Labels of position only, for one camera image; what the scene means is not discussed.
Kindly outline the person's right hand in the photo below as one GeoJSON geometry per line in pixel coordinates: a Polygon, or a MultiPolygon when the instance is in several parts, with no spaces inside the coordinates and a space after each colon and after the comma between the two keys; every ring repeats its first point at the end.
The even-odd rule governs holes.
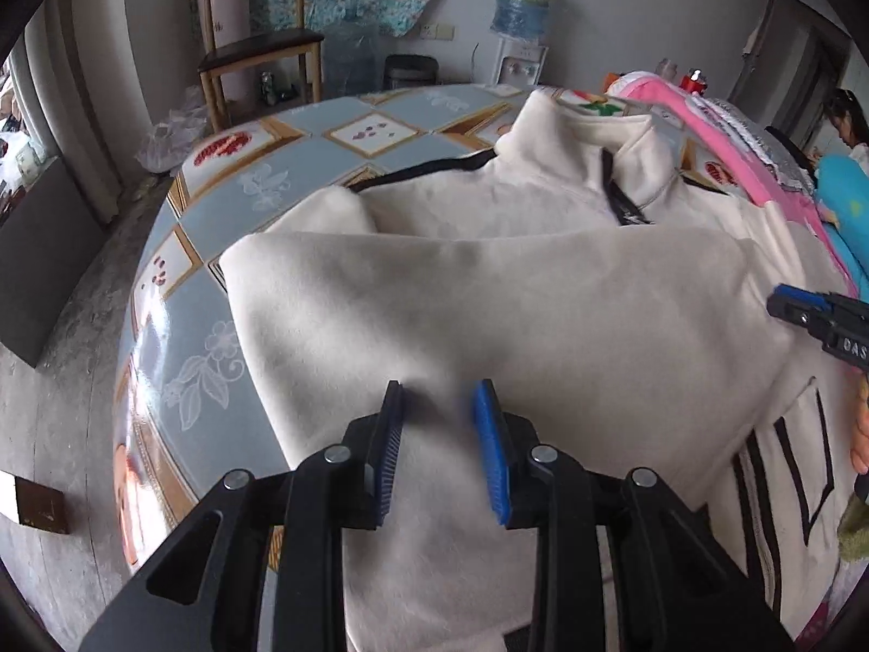
{"type": "Polygon", "coordinates": [[[866,377],[860,380],[856,415],[851,430],[850,459],[857,474],[867,474],[869,471],[869,384],[866,377]]]}

